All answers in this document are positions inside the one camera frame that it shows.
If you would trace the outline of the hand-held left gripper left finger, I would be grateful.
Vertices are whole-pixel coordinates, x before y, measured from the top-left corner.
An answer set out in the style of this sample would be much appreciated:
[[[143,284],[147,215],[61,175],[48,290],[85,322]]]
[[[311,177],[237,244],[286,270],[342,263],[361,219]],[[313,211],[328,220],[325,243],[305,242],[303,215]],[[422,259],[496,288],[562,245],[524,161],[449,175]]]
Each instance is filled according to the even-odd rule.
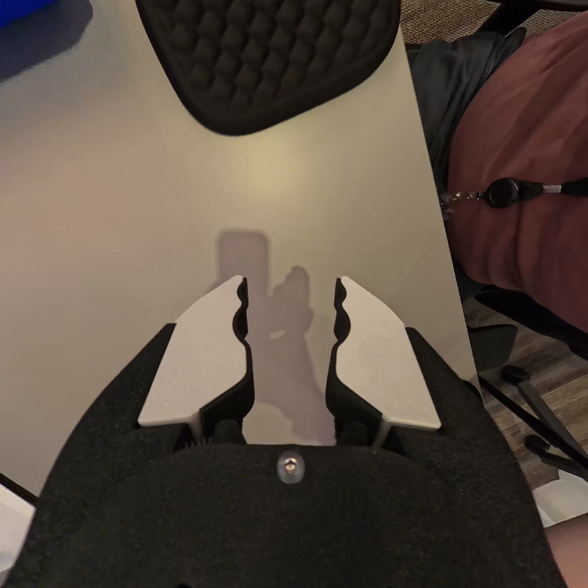
[[[236,275],[178,318],[138,416],[140,426],[186,424],[199,443],[225,420],[242,430],[254,405],[247,308],[247,279]]]

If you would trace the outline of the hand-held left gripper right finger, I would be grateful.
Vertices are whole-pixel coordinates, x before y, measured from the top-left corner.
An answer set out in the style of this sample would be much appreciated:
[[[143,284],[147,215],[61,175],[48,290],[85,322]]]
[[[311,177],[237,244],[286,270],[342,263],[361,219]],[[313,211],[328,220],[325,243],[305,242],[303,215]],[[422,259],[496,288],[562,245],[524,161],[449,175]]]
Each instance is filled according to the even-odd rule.
[[[402,320],[347,276],[336,280],[325,401],[336,445],[383,447],[392,430],[442,423]]]

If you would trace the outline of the blue plastic bin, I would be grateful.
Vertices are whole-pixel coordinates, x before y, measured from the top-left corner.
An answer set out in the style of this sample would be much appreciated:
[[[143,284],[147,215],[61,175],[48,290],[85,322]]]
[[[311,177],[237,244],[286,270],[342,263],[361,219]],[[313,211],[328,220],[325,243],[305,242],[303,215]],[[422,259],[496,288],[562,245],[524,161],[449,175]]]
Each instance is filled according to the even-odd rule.
[[[92,18],[90,1],[1,1],[1,57],[57,55],[81,39]]]

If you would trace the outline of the black chair base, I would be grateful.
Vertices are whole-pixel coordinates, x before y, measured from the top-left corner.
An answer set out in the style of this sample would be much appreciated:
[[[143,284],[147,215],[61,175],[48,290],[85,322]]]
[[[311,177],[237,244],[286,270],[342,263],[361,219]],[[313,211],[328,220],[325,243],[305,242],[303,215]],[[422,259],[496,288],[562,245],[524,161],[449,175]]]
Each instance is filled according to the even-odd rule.
[[[519,292],[466,280],[460,300],[484,401],[537,488],[587,480],[587,335]]]

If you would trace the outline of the dark cloth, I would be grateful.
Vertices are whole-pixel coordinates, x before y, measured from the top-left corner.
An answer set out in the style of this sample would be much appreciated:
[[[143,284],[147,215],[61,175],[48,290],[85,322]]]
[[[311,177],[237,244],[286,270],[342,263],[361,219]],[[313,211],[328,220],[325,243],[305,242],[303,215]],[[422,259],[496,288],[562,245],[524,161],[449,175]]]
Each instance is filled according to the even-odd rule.
[[[437,195],[447,192],[450,148],[461,118],[525,36],[518,27],[509,34],[483,31],[405,45]]]

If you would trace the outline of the person's maroon shirt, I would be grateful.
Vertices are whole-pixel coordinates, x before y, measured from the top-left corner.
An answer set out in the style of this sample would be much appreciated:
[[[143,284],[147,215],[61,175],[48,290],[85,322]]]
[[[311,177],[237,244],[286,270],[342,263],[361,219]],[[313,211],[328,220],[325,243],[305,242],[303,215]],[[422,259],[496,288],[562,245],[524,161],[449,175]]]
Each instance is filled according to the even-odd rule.
[[[587,13],[525,41],[489,78],[455,132],[450,191],[497,179],[563,184],[587,176]],[[587,299],[587,198],[547,194],[503,210],[460,202],[447,223],[475,281],[544,306]]]

